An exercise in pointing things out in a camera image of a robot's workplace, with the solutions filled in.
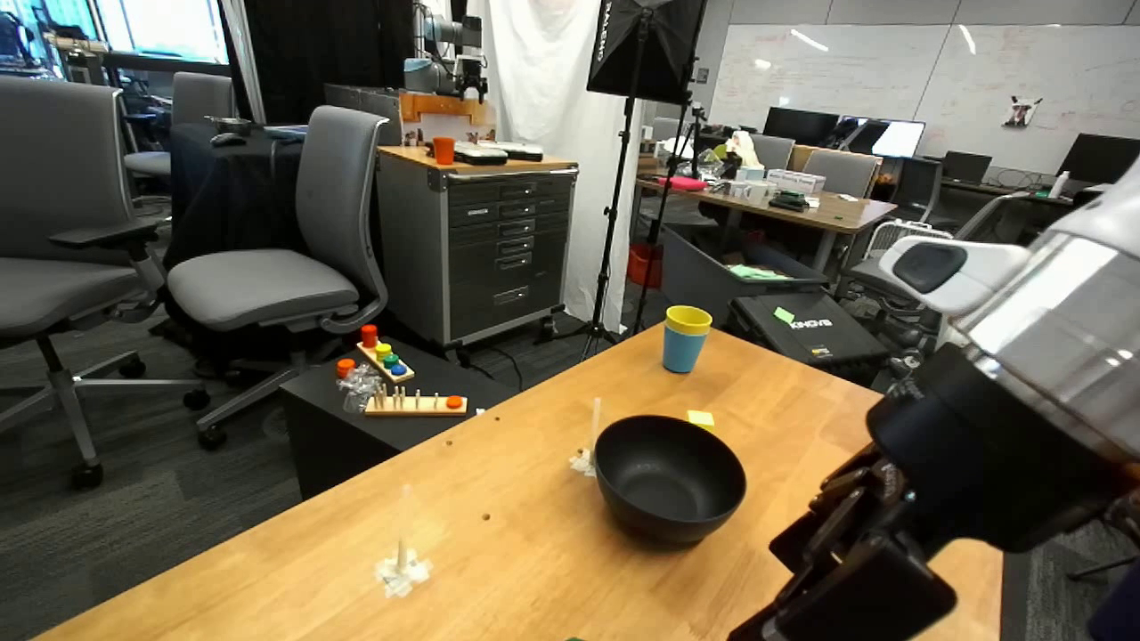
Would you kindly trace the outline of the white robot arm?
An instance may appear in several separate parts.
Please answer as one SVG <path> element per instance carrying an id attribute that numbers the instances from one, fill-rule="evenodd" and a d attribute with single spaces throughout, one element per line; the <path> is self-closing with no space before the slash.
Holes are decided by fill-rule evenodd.
<path id="1" fill-rule="evenodd" d="M 900 234 L 879 269 L 950 339 L 768 542 L 792 580 L 729 641 L 911 641 L 956 608 L 942 550 L 1026 551 L 1136 487 L 1140 169 L 1026 246 Z"/>

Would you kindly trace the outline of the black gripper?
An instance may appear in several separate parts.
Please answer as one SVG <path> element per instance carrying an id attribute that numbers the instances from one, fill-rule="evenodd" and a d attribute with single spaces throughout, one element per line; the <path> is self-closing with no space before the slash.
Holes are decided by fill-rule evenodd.
<path id="1" fill-rule="evenodd" d="M 931 569 L 944 538 L 920 538 L 906 493 L 875 444 L 841 464 L 768 542 L 792 580 L 727 641 L 911 641 L 949 616 L 956 589 Z"/>

